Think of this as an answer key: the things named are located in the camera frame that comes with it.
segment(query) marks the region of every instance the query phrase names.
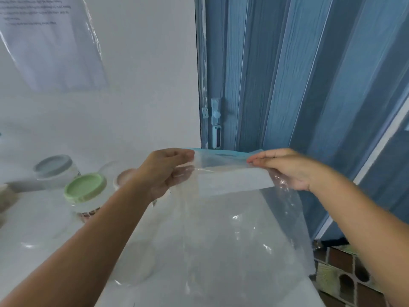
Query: plastic bag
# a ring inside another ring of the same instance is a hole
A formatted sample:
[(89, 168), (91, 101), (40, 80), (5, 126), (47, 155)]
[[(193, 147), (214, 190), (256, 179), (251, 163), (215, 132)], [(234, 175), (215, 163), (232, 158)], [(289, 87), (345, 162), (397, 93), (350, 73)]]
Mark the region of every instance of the plastic bag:
[(247, 153), (196, 150), (180, 204), (186, 293), (222, 306), (272, 306), (313, 274), (300, 198)]

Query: white wall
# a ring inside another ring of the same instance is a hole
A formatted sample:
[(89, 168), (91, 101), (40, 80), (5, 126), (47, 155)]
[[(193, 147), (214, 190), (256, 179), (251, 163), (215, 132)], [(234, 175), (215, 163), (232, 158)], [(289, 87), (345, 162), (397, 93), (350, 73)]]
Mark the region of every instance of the white wall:
[(115, 159), (137, 165), (136, 150), (200, 146), (194, 0), (86, 2), (106, 90), (33, 93), (0, 45), (0, 183), (57, 153), (86, 172)]

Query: gray lid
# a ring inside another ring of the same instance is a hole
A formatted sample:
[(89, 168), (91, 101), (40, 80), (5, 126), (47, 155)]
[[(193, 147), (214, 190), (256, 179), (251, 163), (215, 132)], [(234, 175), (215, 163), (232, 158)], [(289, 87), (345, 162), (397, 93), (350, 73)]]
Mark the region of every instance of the gray lid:
[(55, 155), (43, 159), (33, 170), (38, 179), (47, 179), (59, 175), (72, 165), (72, 159), (68, 155)]

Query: hand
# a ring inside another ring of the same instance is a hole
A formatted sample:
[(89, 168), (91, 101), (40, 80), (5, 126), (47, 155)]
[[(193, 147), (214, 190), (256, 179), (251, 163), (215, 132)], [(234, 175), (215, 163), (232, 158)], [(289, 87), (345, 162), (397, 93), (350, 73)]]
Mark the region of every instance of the hand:
[(292, 149), (263, 151), (250, 156), (247, 162), (256, 167), (277, 169), (289, 177), (289, 186), (298, 191), (311, 191), (320, 171), (327, 168)]
[(176, 184), (187, 180), (193, 166), (184, 166), (195, 157), (195, 151), (189, 149), (164, 149), (152, 152), (135, 171), (130, 183), (138, 183), (150, 190), (151, 202), (165, 195)]

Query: green lid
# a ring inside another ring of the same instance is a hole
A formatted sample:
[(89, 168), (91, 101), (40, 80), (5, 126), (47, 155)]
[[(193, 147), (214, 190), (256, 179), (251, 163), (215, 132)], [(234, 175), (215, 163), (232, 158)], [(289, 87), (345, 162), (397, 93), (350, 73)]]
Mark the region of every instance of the green lid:
[(70, 203), (84, 203), (102, 193), (105, 186), (102, 174), (80, 175), (65, 186), (64, 197)]

